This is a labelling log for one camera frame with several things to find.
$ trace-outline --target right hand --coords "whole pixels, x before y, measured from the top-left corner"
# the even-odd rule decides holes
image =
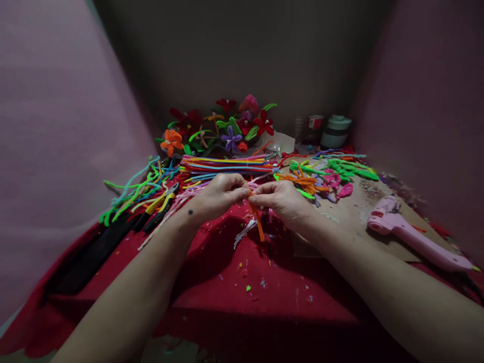
[[[317,215],[291,181],[265,183],[252,193],[249,202],[258,207],[272,208],[286,227],[294,232],[299,233]]]

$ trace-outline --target pink wall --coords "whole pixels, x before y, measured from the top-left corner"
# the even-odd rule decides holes
[[[0,324],[156,153],[83,2],[0,4]]]
[[[484,267],[484,3],[399,0],[352,116],[354,143],[428,201]]]

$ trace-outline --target red cloth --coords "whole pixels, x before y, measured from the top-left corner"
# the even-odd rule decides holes
[[[248,212],[247,205],[234,206],[200,228],[173,288],[171,308],[154,336],[169,333],[193,341],[224,362],[412,361],[326,260],[293,256],[290,234],[277,218],[268,224],[263,217],[264,231],[279,236],[270,242],[273,266],[254,248],[257,228],[234,251],[240,224],[250,220],[244,218]],[[24,348],[28,357],[39,358],[59,349],[146,237],[130,232],[77,296],[44,296],[45,284],[60,263],[99,230],[99,225],[88,230],[46,273],[0,339],[1,355]],[[443,281],[424,265],[416,267]]]

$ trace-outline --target purple pipe cleaner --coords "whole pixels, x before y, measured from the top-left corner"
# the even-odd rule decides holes
[[[232,126],[229,126],[227,128],[227,135],[222,135],[222,141],[226,142],[227,144],[225,145],[225,151],[230,151],[230,148],[232,148],[233,153],[238,153],[238,147],[237,147],[237,142],[242,140],[242,135],[234,135]]]

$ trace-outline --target glue gun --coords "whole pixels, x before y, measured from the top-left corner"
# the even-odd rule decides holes
[[[400,214],[400,207],[401,204],[393,195],[382,198],[368,218],[368,227],[379,234],[393,233],[400,237],[407,245],[443,270],[466,272],[474,269],[468,259],[447,251],[413,228]]]

